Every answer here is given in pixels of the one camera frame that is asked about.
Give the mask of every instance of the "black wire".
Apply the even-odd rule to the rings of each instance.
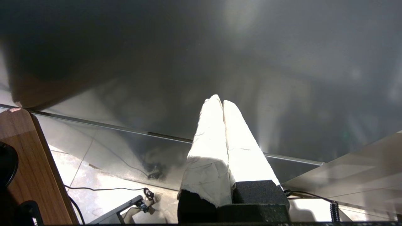
[[[309,192],[306,192],[306,191],[291,191],[291,192],[292,192],[292,193],[308,194],[308,195],[311,195],[311,196],[314,196],[314,197],[323,199],[323,200],[325,200],[325,201],[328,201],[328,202],[330,202],[330,203],[333,203],[333,202],[334,202],[333,200],[330,200],[330,199],[327,199],[327,198],[324,198],[324,197],[321,197],[321,196],[319,196],[319,195],[315,195],[315,194],[312,194],[312,193],[309,193]]]
[[[93,189],[90,187],[70,187],[67,185],[64,185],[66,188],[69,189],[88,189],[91,191],[109,191],[109,190],[117,190],[117,189],[126,189],[126,190],[130,190],[130,191],[139,191],[139,190],[144,190],[146,187],[143,188],[138,188],[138,189],[130,189],[130,188],[125,188],[125,187],[118,187],[118,188],[102,188],[102,189]]]
[[[149,200],[153,200],[154,196],[155,196],[155,194],[152,191],[150,191],[147,187],[137,188],[137,189],[130,189],[130,188],[125,188],[125,187],[93,189],[93,188],[90,188],[90,187],[70,187],[70,186],[67,186],[67,185],[64,185],[64,186],[66,188],[69,188],[69,189],[88,189],[88,190],[91,190],[91,191],[110,191],[110,190],[117,190],[117,189],[125,189],[125,190],[129,190],[129,191],[143,190],[145,196]]]
[[[76,207],[76,209],[77,209],[77,211],[78,211],[78,214],[80,215],[82,224],[85,225],[84,217],[82,216],[81,210],[80,210],[80,208],[78,207],[77,203],[75,203],[74,200],[73,200],[70,196],[68,196],[68,197],[70,198],[70,201],[73,203],[73,205]]]
[[[312,194],[312,193],[309,193],[309,192],[306,192],[306,191],[290,191],[290,190],[286,190],[284,192],[285,192],[287,197],[292,195],[293,193],[301,193],[301,194],[311,195],[311,196],[314,196],[314,197],[317,197],[317,198],[320,198],[320,199],[323,199],[323,200],[329,202],[330,203],[330,212],[331,212],[332,222],[340,222],[339,205],[338,205],[337,201],[330,200],[330,199],[327,199],[327,198],[324,198],[324,197],[321,197],[319,195],[315,195],[315,194]]]

